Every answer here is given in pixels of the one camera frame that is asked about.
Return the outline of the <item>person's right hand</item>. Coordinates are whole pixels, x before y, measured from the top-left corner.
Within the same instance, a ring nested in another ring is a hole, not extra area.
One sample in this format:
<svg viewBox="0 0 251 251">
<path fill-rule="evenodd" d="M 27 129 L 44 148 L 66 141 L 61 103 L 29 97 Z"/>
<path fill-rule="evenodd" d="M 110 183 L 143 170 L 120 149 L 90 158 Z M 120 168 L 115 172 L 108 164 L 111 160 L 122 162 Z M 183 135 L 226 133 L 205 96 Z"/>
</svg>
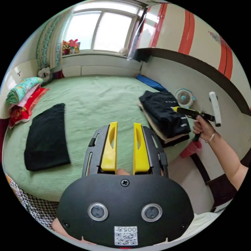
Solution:
<svg viewBox="0 0 251 251">
<path fill-rule="evenodd" d="M 200 135 L 205 142 L 209 143 L 216 135 L 216 131 L 213 126 L 200 115 L 196 117 L 196 121 L 193 125 L 193 132 L 195 135 Z"/>
</svg>

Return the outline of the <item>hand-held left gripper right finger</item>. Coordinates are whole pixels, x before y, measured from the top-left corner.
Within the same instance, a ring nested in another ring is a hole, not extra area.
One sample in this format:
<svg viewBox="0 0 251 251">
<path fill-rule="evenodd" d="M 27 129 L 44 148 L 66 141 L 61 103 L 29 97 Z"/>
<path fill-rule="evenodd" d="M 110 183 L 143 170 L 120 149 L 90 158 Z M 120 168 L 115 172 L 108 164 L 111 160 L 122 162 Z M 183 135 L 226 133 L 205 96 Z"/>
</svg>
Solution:
<svg viewBox="0 0 251 251">
<path fill-rule="evenodd" d="M 133 175 L 148 173 L 149 169 L 150 164 L 143 127 L 140 123 L 134 123 Z"/>
</svg>

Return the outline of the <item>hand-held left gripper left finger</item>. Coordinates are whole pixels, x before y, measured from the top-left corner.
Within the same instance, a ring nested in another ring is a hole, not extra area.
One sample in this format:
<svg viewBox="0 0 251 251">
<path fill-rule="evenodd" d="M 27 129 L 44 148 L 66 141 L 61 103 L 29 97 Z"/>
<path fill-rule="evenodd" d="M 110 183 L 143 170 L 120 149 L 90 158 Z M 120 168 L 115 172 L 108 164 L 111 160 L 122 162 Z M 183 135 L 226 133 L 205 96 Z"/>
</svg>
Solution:
<svg viewBox="0 0 251 251">
<path fill-rule="evenodd" d="M 103 172 L 117 173 L 117 129 L 118 122 L 109 124 L 101 161 Z"/>
</svg>

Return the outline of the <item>person's left hand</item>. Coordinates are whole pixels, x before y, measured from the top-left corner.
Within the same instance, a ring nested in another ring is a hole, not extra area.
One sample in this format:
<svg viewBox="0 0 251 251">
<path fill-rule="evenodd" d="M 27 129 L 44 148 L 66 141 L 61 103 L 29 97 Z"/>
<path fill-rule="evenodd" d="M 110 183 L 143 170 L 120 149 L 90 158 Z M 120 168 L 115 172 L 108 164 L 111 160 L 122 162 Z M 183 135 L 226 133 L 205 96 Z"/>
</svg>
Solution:
<svg viewBox="0 0 251 251">
<path fill-rule="evenodd" d="M 124 169 L 121 168 L 121 169 L 118 169 L 118 170 L 117 170 L 117 175 L 130 175 L 130 174 L 129 174 L 127 171 L 125 171 Z M 55 218 L 55 219 L 54 219 L 54 221 L 53 221 L 53 223 L 52 223 L 52 228 L 53 228 L 53 230 L 54 230 L 56 233 L 58 233 L 58 234 L 60 234 L 60 235 L 62 235 L 62 236 L 64 236 L 64 237 L 66 237 L 66 238 L 69 238 L 69 239 L 72 239 L 72 240 L 75 240 L 75 241 L 78 241 L 78 242 L 86 243 L 86 244 L 93 244 L 93 245 L 96 245 L 95 243 L 92 243 L 92 242 L 89 242 L 89 241 L 84 240 L 83 237 L 82 237 L 81 240 L 77 240 L 76 238 L 70 236 L 70 235 L 65 231 L 65 229 L 63 228 L 63 226 L 60 224 L 58 218 Z"/>
</svg>

